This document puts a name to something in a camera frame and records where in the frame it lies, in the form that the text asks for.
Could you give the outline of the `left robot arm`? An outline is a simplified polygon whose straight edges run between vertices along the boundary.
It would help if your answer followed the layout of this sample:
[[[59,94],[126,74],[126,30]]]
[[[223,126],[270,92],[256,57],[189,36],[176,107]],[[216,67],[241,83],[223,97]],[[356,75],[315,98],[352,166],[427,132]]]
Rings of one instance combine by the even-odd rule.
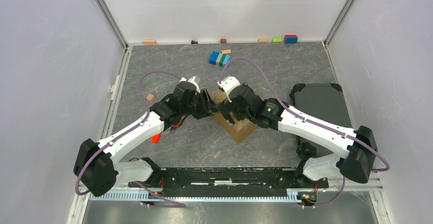
[[[217,106],[206,89],[181,81],[173,93],[150,106],[138,120],[97,142],[86,139],[80,145],[73,172],[77,176],[76,194],[102,196],[116,184],[139,181],[148,187],[160,182],[160,172],[149,162],[123,162],[122,158],[151,137],[192,116],[199,120],[211,116]]]

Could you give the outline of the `brown cardboard express box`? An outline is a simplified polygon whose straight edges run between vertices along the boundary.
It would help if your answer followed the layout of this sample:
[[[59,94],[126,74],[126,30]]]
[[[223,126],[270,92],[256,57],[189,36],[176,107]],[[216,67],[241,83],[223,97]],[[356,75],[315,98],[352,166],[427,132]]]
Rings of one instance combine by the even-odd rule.
[[[221,112],[215,113],[213,116],[237,143],[245,140],[257,129],[257,125],[247,119],[237,120],[232,112],[229,113],[229,116],[234,123],[226,119]]]

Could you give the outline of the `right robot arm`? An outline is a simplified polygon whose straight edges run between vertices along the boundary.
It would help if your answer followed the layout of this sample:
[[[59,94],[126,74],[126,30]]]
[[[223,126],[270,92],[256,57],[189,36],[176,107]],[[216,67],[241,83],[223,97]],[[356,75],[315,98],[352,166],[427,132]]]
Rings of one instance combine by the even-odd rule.
[[[297,135],[331,151],[330,155],[302,160],[295,181],[308,187],[314,181],[330,176],[344,176],[354,182],[369,181],[377,158],[377,145],[370,128],[340,127],[305,114],[276,98],[262,100],[246,84],[219,81],[226,94],[224,110],[236,119],[247,119],[260,128]]]

